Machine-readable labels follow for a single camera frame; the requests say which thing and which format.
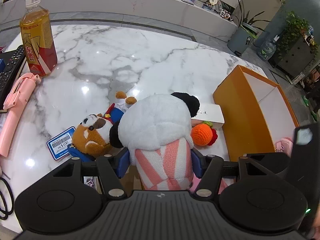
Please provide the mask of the potted green plant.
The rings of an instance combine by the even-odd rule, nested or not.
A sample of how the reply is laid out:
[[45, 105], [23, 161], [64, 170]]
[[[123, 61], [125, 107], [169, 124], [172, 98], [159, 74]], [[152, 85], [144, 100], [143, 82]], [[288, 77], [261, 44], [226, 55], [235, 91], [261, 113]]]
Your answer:
[[289, 12], [286, 16], [285, 28], [277, 41], [276, 58], [282, 60], [300, 38], [306, 38], [312, 34], [311, 28], [306, 19], [299, 17], [294, 11]]

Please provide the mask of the panda plush pink striped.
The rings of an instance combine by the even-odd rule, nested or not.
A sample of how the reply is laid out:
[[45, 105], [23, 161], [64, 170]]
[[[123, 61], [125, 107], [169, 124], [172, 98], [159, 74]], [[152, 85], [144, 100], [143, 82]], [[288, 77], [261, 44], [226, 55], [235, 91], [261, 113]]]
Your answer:
[[200, 102], [188, 93], [155, 94], [139, 100], [110, 129], [110, 143], [127, 148], [143, 189], [187, 190], [194, 173], [191, 119]]

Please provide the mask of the pink leather pouch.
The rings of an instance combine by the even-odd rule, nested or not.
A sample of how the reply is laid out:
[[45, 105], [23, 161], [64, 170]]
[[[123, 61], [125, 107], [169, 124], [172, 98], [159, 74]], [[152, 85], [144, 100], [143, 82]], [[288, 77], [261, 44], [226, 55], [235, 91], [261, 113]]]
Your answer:
[[278, 142], [275, 143], [274, 148], [275, 152], [283, 152], [290, 157], [293, 148], [293, 141], [289, 137], [281, 138]]

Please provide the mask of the white counter ledge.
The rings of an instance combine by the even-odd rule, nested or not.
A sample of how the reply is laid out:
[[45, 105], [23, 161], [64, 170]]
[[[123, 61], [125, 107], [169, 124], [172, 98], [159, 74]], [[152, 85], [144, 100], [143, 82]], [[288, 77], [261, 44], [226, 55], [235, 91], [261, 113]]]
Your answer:
[[228, 41], [237, 25], [181, 0], [41, 0], [51, 13], [105, 12], [150, 18]]

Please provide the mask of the yellow tea bottle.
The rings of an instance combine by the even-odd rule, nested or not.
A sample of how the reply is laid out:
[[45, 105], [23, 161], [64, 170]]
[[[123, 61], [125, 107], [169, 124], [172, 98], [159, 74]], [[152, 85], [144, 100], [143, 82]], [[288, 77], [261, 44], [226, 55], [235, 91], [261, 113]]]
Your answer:
[[20, 20], [20, 29], [30, 72], [46, 76], [57, 65], [57, 53], [49, 11], [40, 3], [41, 0], [25, 0], [26, 12]]

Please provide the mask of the orange crochet fruit toy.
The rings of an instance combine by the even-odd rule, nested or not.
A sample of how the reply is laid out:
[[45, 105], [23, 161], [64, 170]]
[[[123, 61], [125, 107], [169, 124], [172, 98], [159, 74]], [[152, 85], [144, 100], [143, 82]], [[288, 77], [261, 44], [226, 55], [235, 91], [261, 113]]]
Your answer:
[[204, 121], [191, 129], [191, 137], [197, 146], [212, 146], [218, 139], [213, 123]]

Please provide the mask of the white glasses box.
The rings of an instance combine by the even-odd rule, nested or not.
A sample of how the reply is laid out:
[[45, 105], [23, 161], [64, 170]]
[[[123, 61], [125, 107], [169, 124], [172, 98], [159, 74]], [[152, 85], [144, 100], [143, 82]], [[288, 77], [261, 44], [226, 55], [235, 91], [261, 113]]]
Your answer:
[[225, 123], [225, 119], [220, 105], [213, 103], [200, 104], [197, 115], [191, 119], [191, 125], [196, 126], [203, 122], [210, 122], [214, 129], [221, 128]]

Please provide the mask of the grey trash bin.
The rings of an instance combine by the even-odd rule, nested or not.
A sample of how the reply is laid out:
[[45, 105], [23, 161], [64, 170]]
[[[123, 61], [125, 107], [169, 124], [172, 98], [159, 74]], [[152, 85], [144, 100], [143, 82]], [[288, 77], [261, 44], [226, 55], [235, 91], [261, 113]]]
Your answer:
[[227, 47], [236, 55], [241, 56], [251, 43], [257, 38], [258, 30], [247, 23], [240, 24], [237, 31], [231, 36]]

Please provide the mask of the blue price tag card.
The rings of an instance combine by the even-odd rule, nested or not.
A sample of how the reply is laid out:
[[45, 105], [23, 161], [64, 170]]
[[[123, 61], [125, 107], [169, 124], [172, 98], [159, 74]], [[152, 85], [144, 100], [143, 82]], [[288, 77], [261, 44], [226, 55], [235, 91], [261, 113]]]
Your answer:
[[75, 127], [71, 126], [47, 141], [48, 150], [55, 161], [69, 155], [68, 145], [72, 143], [72, 136], [74, 132]]

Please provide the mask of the orange storage box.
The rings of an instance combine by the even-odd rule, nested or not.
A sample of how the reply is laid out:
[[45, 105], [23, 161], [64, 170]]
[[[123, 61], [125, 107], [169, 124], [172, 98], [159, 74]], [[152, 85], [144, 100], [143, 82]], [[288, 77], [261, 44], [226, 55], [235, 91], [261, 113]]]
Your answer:
[[271, 153], [299, 126], [279, 84], [237, 65], [213, 93], [225, 123], [222, 127], [230, 161], [244, 154]]

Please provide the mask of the water jug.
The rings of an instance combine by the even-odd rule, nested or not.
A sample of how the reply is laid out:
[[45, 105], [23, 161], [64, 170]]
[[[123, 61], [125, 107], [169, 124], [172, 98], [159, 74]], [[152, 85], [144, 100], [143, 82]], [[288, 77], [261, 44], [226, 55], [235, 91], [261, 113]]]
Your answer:
[[259, 48], [257, 55], [264, 61], [268, 61], [276, 51], [276, 41], [266, 40]]

